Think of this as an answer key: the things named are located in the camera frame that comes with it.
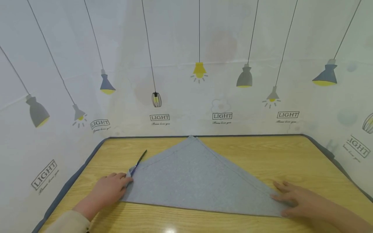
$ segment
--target pendant lamp illustration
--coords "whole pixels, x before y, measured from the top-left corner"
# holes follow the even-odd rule
[[[373,133],[373,113],[365,119],[363,123],[363,130],[369,134]]]
[[[280,70],[281,70],[281,66],[282,66],[282,62],[283,62],[283,57],[285,55],[285,50],[286,50],[286,45],[288,43],[288,39],[289,39],[289,34],[290,34],[290,29],[291,29],[291,25],[293,24],[293,20],[294,20],[294,15],[295,15],[295,10],[297,9],[297,4],[298,4],[298,0],[295,2],[295,7],[294,7],[294,11],[293,11],[293,16],[291,17],[291,22],[290,22],[290,27],[289,27],[289,31],[288,31],[288,35],[286,37],[286,41],[285,41],[285,46],[284,46],[284,49],[283,49],[283,53],[282,53],[282,58],[281,58],[281,62],[280,62],[280,67],[279,67],[279,71],[277,73],[277,79],[276,79],[276,84],[275,86],[272,88],[272,92],[269,94],[269,96],[267,97],[266,100],[262,101],[263,103],[266,103],[264,107],[266,107],[268,104],[269,104],[269,108],[271,108],[272,106],[272,103],[273,105],[276,107],[276,102],[281,102],[281,100],[279,100],[279,96],[277,94],[277,82],[279,80],[279,76],[280,76]]]
[[[6,59],[8,60],[9,64],[13,68],[14,72],[16,73],[17,77],[21,81],[25,91],[27,92],[26,96],[26,103],[30,105],[30,116],[31,120],[36,128],[43,126],[48,120],[49,120],[49,113],[47,110],[44,108],[43,105],[38,103],[36,101],[36,97],[32,97],[31,94],[28,92],[25,84],[23,83],[21,77],[19,76],[17,70],[14,68],[13,64],[10,62],[8,56],[4,52],[3,48],[0,46],[1,51],[4,53]]]
[[[61,73],[60,73],[60,70],[59,70],[58,67],[57,67],[56,61],[55,61],[54,58],[53,58],[52,52],[50,51],[50,48],[49,48],[49,45],[48,45],[48,43],[47,43],[47,40],[46,40],[46,38],[45,38],[45,36],[44,36],[44,33],[43,33],[43,31],[41,30],[41,27],[40,27],[40,25],[39,25],[38,19],[36,18],[36,15],[35,15],[35,13],[34,13],[34,10],[32,9],[29,0],[27,0],[27,2],[28,2],[28,4],[29,4],[29,6],[30,6],[30,9],[31,9],[31,12],[32,12],[32,14],[33,14],[33,16],[34,16],[34,18],[35,18],[35,21],[36,21],[36,23],[37,23],[37,25],[38,25],[38,27],[39,27],[39,30],[40,30],[40,32],[41,32],[41,35],[43,36],[44,42],[45,42],[45,44],[46,44],[46,46],[47,46],[47,49],[48,49],[48,51],[49,51],[49,54],[50,54],[50,56],[51,56],[51,58],[52,58],[52,61],[53,61],[53,63],[54,63],[54,66],[56,67],[57,73],[58,73],[58,75],[60,76],[60,78],[61,78],[61,80],[62,80],[62,83],[63,83],[63,86],[65,87],[65,90],[66,90],[66,92],[69,94],[69,97],[70,97],[70,99],[71,99],[71,101],[72,101],[72,103],[73,103],[73,109],[75,110],[75,116],[74,116],[74,121],[75,121],[75,122],[74,122],[73,125],[76,124],[76,121],[77,121],[77,120],[82,121],[82,120],[84,119],[85,121],[87,121],[87,120],[84,118],[84,117],[87,116],[87,115],[77,107],[77,105],[75,104],[73,98],[71,97],[70,92],[69,92],[69,90],[68,90],[67,87],[66,87],[65,81],[64,81],[63,78],[62,78],[62,75],[61,75]]]
[[[88,11],[88,7],[87,7],[87,3],[85,2],[84,0],[84,4],[85,4],[85,8],[87,10],[87,14],[88,14],[88,18],[90,19],[90,23],[91,23],[91,27],[92,27],[92,31],[93,31],[93,37],[94,37],[94,40],[96,41],[96,46],[97,46],[97,51],[98,51],[98,56],[100,57],[100,61],[101,61],[101,77],[102,77],[102,83],[101,83],[101,87],[100,87],[100,90],[107,94],[107,95],[111,95],[115,92],[115,88],[111,85],[111,83],[109,82],[109,80],[107,79],[107,74],[105,73],[105,70],[104,70],[104,65],[102,63],[102,58],[101,58],[101,54],[100,54],[100,49],[98,47],[98,43],[97,43],[97,38],[96,38],[96,34],[94,33],[94,29],[93,29],[93,24],[92,24],[92,20],[91,20],[91,16],[90,16],[90,12]]]
[[[205,75],[207,72],[203,67],[203,62],[201,62],[201,0],[198,1],[198,46],[198,62],[195,63],[194,75],[190,77],[195,77],[194,82],[198,79],[199,84],[201,79],[205,81],[204,77],[208,77],[208,75]]]
[[[247,64],[244,65],[242,68],[242,73],[239,75],[237,80],[237,87],[246,88],[253,85],[253,76],[250,72],[251,67],[249,66],[249,60],[250,60],[250,53],[251,53],[251,46],[253,44],[253,38],[254,38],[254,29],[255,29],[255,22],[256,22],[256,15],[258,13],[258,4],[259,0],[257,1],[257,8],[255,12],[255,18],[254,18],[254,26],[253,26],[253,33],[251,35],[251,42],[250,42],[250,49],[249,49],[249,58],[247,59]]]
[[[312,80],[312,82],[314,84],[316,84],[318,86],[332,86],[332,85],[337,84],[337,78],[335,77],[335,73],[334,73],[334,69],[337,67],[337,65],[335,64],[335,58],[337,57],[338,51],[341,48],[343,40],[346,37],[347,31],[348,31],[348,29],[351,26],[352,20],[355,17],[356,11],[359,8],[360,3],[361,3],[361,0],[359,1],[358,5],[357,5],[357,7],[355,9],[354,14],[352,15],[350,23],[348,24],[346,32],[343,35],[342,41],[341,41],[341,43],[338,46],[338,49],[337,49],[337,52],[334,55],[334,58],[333,59],[329,59],[328,63],[325,65],[325,70],[323,72],[321,72],[316,78],[314,78]]]
[[[153,76],[153,84],[154,84],[154,92],[151,95],[151,101],[153,102],[153,106],[155,108],[162,106],[162,99],[160,94],[156,90],[156,82],[154,81],[154,72],[153,72],[153,64],[151,62],[151,53],[150,53],[150,45],[149,45],[149,36],[148,36],[148,28],[146,27],[146,19],[145,19],[145,10],[144,10],[144,2],[141,0],[142,3],[142,12],[144,14],[144,21],[145,21],[145,30],[146,30],[146,38],[148,40],[148,49],[149,49],[149,57],[150,57],[150,67],[151,67],[151,74]]]

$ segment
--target lamp cord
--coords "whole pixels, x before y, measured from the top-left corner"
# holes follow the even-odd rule
[[[157,91],[156,91],[156,82],[154,81],[153,64],[151,63],[151,54],[150,54],[149,36],[148,36],[148,28],[146,27],[145,10],[144,10],[144,1],[141,0],[141,3],[142,3],[142,12],[144,13],[144,21],[145,21],[146,38],[147,38],[147,40],[148,40],[148,49],[149,49],[150,67],[151,67],[151,75],[153,76],[154,92],[157,92]]]
[[[351,20],[350,20],[350,23],[348,24],[347,30],[346,30],[345,34],[343,35],[342,41],[341,41],[341,43],[339,44],[339,47],[338,47],[337,52],[335,53],[333,59],[335,59],[335,57],[336,57],[337,54],[338,54],[338,51],[339,51],[339,49],[340,49],[340,47],[341,47],[341,45],[342,45],[343,40],[345,39],[345,36],[346,36],[346,34],[347,34],[347,31],[348,31],[348,29],[350,28],[350,25],[351,25],[351,23],[352,23],[352,20],[353,20],[354,17],[355,17],[356,11],[357,11],[357,9],[359,8],[360,3],[361,3],[361,0],[360,0],[359,3],[357,4],[357,7],[356,7],[356,9],[355,9],[355,12],[354,12],[354,14],[352,15],[352,18],[351,18]]]
[[[198,0],[198,62],[201,62],[201,0]]]
[[[84,0],[84,4],[85,4],[85,8],[87,9],[88,18],[90,19],[90,23],[91,23],[91,27],[92,27],[92,31],[93,31],[94,40],[96,41],[97,51],[98,51],[98,55],[99,55],[99,57],[100,57],[100,61],[101,61],[101,66],[102,66],[102,69],[104,69],[104,65],[102,64],[102,59],[101,59],[100,49],[98,48],[98,43],[97,43],[96,34],[94,33],[94,29],[93,29],[93,24],[92,24],[92,20],[91,20],[90,12],[88,11],[87,3],[85,2],[85,0]]]
[[[12,66],[12,68],[13,68],[14,72],[16,73],[16,75],[18,76],[19,80],[21,81],[21,83],[22,83],[23,87],[25,88],[25,90],[26,90],[27,94],[30,94],[30,93],[28,92],[28,90],[27,90],[27,88],[26,88],[25,84],[23,83],[23,81],[22,81],[21,77],[19,76],[18,72],[16,71],[16,68],[14,68],[13,64],[12,64],[12,63],[10,62],[10,60],[9,60],[8,56],[7,56],[7,55],[6,55],[6,53],[4,52],[3,48],[1,47],[1,45],[0,45],[0,49],[1,49],[1,51],[3,51],[3,53],[4,53],[5,57],[6,57],[6,59],[7,59],[7,60],[8,60],[8,62],[9,62],[9,64],[10,64],[10,65]]]
[[[251,35],[251,42],[250,42],[250,49],[249,49],[249,58],[247,59],[247,64],[249,64],[249,59],[250,59],[250,53],[251,53],[251,45],[253,44],[253,38],[254,38],[254,29],[255,29],[255,22],[256,22],[256,15],[258,13],[258,4],[259,4],[259,0],[257,2],[257,9],[255,11],[255,18],[254,18],[254,26],[253,26],[253,33]]]
[[[290,29],[291,29],[291,25],[293,24],[293,19],[294,19],[294,15],[295,15],[295,10],[296,10],[296,8],[297,8],[297,4],[298,4],[298,0],[295,2],[294,12],[293,12],[293,16],[292,16],[292,18],[291,18],[290,27],[289,27],[289,31],[288,31],[288,36],[286,37],[285,47],[284,47],[284,49],[283,49],[282,58],[281,58],[281,63],[280,63],[280,68],[279,68],[279,72],[278,72],[278,74],[277,74],[277,79],[276,79],[276,84],[275,84],[275,86],[277,86],[277,81],[279,80],[279,75],[280,75],[281,65],[282,65],[282,61],[283,61],[283,56],[285,55],[286,44],[288,43],[289,34],[290,34]]]
[[[30,9],[31,9],[31,11],[32,11],[32,14],[34,15],[34,18],[35,18],[35,20],[36,20],[36,23],[38,24],[39,30],[40,30],[40,32],[41,32],[41,35],[43,36],[44,42],[45,42],[46,45],[47,45],[47,48],[48,48],[49,54],[50,54],[50,56],[52,57],[52,61],[53,61],[53,63],[54,63],[54,66],[55,66],[56,69],[57,69],[58,74],[60,75],[60,78],[61,78],[61,80],[62,80],[62,83],[63,83],[63,85],[65,86],[65,89],[66,89],[67,93],[69,94],[69,97],[70,97],[71,101],[73,102],[73,104],[75,104],[74,100],[72,99],[72,97],[71,97],[71,95],[70,95],[70,92],[68,91],[68,89],[67,89],[67,87],[66,87],[65,81],[64,81],[63,78],[62,78],[62,75],[61,75],[61,73],[60,73],[60,71],[59,71],[59,69],[58,69],[58,67],[57,67],[57,64],[56,64],[56,62],[54,61],[54,58],[53,58],[52,52],[51,52],[50,49],[49,49],[49,46],[48,46],[47,40],[46,40],[46,38],[45,38],[45,36],[44,36],[44,34],[43,34],[43,31],[41,30],[41,27],[40,27],[40,25],[39,25],[38,19],[36,18],[35,13],[34,13],[34,10],[33,10],[32,7],[31,7],[30,1],[27,0],[27,2],[28,2],[28,4],[29,4],[29,6],[30,6]]]

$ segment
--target table edge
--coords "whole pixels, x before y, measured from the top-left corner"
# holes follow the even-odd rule
[[[369,196],[365,191],[360,189],[359,186],[356,185],[354,181],[350,178],[350,176],[347,174],[347,172],[343,169],[342,165],[335,160],[335,156],[332,152],[330,152],[327,148],[321,146],[315,139],[312,137],[305,135],[305,134],[266,134],[266,135],[195,135],[194,137],[199,137],[199,138],[213,138],[213,137],[262,137],[262,136],[303,136],[307,138],[313,145],[316,146],[316,148],[321,151],[333,164],[336,166],[340,172],[342,172],[359,190],[362,192],[371,202],[373,202],[373,198]],[[88,163],[91,161],[91,159],[94,157],[94,155],[97,153],[97,151],[100,149],[102,144],[108,140],[108,139],[127,139],[127,138],[187,138],[187,136],[129,136],[129,137],[108,137],[103,139],[93,150],[91,155],[87,158],[85,163],[70,177],[70,179],[64,184],[62,187],[61,191],[58,193],[52,204],[49,206],[47,209],[44,218],[35,226],[34,230],[32,233],[37,233],[40,231],[44,223],[47,221],[47,219],[50,217],[50,215],[53,213],[55,208],[58,206],[58,204],[61,202],[63,197],[66,195],[66,193],[70,190],[71,186],[75,183],[77,178],[80,176],[80,174],[83,172],[85,167],[88,165]]]

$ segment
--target gray lamp shade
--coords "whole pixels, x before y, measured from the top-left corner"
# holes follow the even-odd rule
[[[369,134],[373,133],[373,113],[365,119],[363,123],[363,130]]]
[[[26,96],[26,103],[30,105],[30,116],[34,126],[37,128],[44,125],[50,116],[43,105],[38,103],[36,97],[31,95]]]
[[[312,81],[319,86],[331,86],[337,84],[337,78],[335,77],[334,73],[334,69],[336,67],[337,65],[335,65],[335,59],[330,59],[325,65],[325,70]]]
[[[76,104],[72,106],[75,110],[74,120],[83,120],[85,112],[80,110]]]
[[[279,96],[278,96],[277,93],[276,93],[276,89],[277,89],[277,87],[274,86],[274,87],[272,88],[272,92],[271,92],[271,94],[269,94],[269,96],[267,97],[267,100],[269,100],[270,102],[273,102],[273,101],[279,99]]]
[[[153,92],[151,96],[151,100],[153,102],[153,106],[158,108],[162,106],[162,99],[161,95],[158,92]]]
[[[102,77],[102,83],[101,83],[100,90],[107,95],[113,94],[115,92],[115,88],[111,85],[111,83],[107,79],[107,74],[105,74],[104,69],[101,70],[101,77]]]
[[[238,87],[250,87],[253,85],[253,76],[251,75],[251,67],[249,64],[245,64],[242,68],[243,72],[239,75],[236,86]]]

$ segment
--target right hand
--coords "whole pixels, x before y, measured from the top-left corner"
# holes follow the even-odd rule
[[[294,204],[294,207],[281,212],[283,217],[307,217],[326,220],[340,207],[308,189],[292,185],[286,181],[283,184],[274,181],[273,184],[283,193],[282,195],[271,195],[273,199]]]

